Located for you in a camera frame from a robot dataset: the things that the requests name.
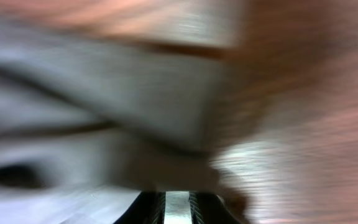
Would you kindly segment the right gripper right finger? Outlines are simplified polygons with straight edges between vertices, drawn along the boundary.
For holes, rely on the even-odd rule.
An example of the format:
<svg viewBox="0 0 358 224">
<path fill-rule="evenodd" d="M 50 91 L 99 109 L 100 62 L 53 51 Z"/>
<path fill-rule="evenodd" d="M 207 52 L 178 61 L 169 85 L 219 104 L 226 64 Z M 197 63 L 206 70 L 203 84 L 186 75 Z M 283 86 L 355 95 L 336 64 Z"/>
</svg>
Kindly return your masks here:
<svg viewBox="0 0 358 224">
<path fill-rule="evenodd" d="M 188 201 L 192 224 L 243 224 L 215 194 L 190 192 Z"/>
</svg>

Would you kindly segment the grey shorts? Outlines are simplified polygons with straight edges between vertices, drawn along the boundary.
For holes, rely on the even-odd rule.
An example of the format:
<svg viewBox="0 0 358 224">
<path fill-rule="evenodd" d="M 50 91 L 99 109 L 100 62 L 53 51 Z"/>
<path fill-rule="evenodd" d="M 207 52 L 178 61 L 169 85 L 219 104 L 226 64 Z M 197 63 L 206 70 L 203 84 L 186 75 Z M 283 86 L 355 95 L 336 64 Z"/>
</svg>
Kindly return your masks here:
<svg viewBox="0 0 358 224">
<path fill-rule="evenodd" d="M 245 198 L 211 165 L 227 65 L 0 16 L 0 223 L 114 223 L 141 192 Z"/>
</svg>

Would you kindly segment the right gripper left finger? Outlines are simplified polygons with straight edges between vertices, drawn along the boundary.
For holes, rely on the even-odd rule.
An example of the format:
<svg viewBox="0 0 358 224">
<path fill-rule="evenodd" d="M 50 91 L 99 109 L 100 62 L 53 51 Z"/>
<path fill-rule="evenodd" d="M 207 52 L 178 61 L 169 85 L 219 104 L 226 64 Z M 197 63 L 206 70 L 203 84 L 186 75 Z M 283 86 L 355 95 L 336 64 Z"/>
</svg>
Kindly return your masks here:
<svg viewBox="0 0 358 224">
<path fill-rule="evenodd" d="M 166 193 L 141 192 L 114 224 L 163 224 Z"/>
</svg>

